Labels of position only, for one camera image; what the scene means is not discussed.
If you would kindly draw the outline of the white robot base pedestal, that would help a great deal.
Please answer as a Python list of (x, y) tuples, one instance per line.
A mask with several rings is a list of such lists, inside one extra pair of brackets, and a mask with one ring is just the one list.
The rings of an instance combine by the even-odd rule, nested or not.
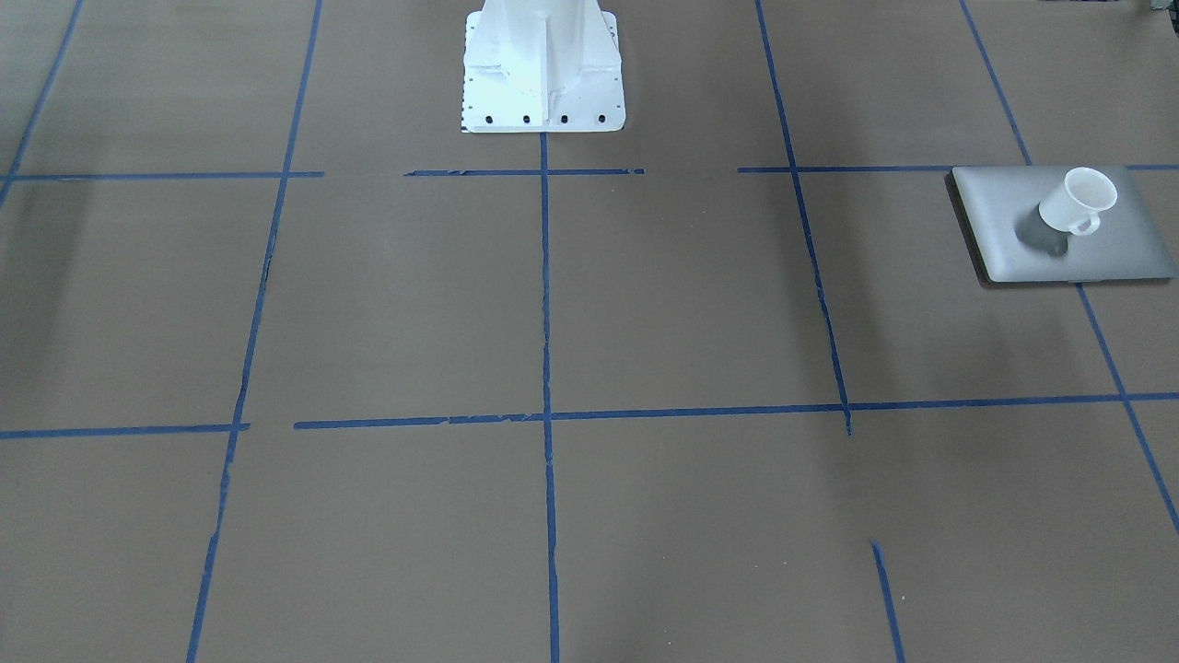
[(463, 37), (463, 132), (624, 129), (619, 25), (598, 1), (485, 1)]

